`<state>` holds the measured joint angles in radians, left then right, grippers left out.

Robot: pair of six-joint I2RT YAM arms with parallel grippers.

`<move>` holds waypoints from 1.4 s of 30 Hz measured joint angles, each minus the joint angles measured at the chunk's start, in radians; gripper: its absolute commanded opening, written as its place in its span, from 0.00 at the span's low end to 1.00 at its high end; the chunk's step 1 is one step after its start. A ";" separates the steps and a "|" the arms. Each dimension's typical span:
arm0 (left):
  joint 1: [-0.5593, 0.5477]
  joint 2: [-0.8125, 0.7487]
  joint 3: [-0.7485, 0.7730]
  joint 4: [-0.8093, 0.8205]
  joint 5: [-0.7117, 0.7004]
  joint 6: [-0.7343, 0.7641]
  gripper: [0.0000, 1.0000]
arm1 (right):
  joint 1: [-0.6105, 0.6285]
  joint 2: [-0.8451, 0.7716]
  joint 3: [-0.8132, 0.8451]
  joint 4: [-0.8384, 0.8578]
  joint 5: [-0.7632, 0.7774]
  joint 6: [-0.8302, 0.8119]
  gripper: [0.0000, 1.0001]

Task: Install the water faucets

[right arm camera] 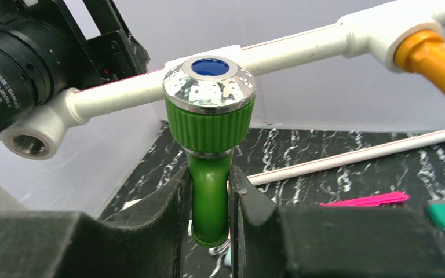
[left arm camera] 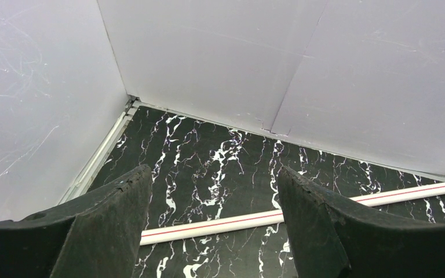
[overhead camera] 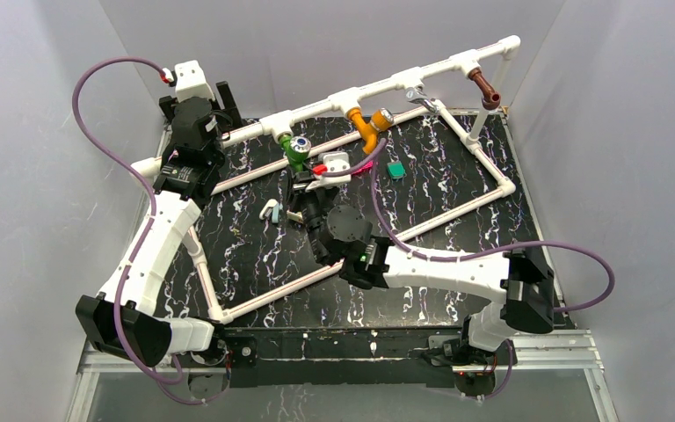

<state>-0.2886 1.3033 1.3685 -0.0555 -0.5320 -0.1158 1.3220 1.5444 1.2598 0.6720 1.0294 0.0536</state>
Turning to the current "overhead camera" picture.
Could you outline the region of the green plastic faucet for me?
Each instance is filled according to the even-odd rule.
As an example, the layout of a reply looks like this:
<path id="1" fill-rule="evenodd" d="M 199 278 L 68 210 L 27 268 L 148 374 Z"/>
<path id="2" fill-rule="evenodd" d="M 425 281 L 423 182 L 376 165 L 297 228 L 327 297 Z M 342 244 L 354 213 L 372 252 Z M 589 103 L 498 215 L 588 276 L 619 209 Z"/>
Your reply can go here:
<path id="1" fill-rule="evenodd" d="M 283 134 L 279 137 L 278 143 L 284 150 L 288 164 L 293 170 L 304 171 L 304 163 L 312 148 L 310 140 L 300 135 Z"/>

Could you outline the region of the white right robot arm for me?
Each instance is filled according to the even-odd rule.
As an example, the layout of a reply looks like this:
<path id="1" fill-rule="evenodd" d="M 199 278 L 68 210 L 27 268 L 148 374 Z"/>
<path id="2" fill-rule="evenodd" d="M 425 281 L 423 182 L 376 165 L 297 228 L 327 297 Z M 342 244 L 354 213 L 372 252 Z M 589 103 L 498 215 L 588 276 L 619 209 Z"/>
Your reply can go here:
<path id="1" fill-rule="evenodd" d="M 485 365 L 513 335 L 554 329 L 554 274 L 540 247 L 512 247 L 480 258 L 412 249 L 374 235 L 373 224 L 358 209 L 334 203 L 337 192 L 320 186 L 307 171 L 292 173 L 287 181 L 288 205 L 301 212 L 316 263 L 340 264 L 339 278 L 362 289 L 432 287 L 489 300 L 464 319 L 457 339 L 430 346 L 427 361 Z"/>

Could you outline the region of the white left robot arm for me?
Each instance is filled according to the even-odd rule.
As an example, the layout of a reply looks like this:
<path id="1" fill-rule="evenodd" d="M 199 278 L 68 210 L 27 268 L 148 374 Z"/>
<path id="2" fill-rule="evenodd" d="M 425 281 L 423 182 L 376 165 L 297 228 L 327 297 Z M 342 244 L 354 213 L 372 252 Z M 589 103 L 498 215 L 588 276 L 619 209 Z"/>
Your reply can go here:
<path id="1" fill-rule="evenodd" d="M 98 352 L 152 368 L 167 358 L 193 353 L 216 366 L 228 353 L 207 271 L 207 258 L 194 225 L 213 196 L 225 156 L 221 137 L 241 125 L 227 83 L 177 81 L 175 94 L 160 106 L 171 138 L 151 173 L 131 174 L 149 193 L 149 208 L 111 278 L 95 295 L 82 296 L 76 317 Z M 158 317 L 156 302 L 178 249 L 185 248 L 207 293 L 203 316 Z"/>

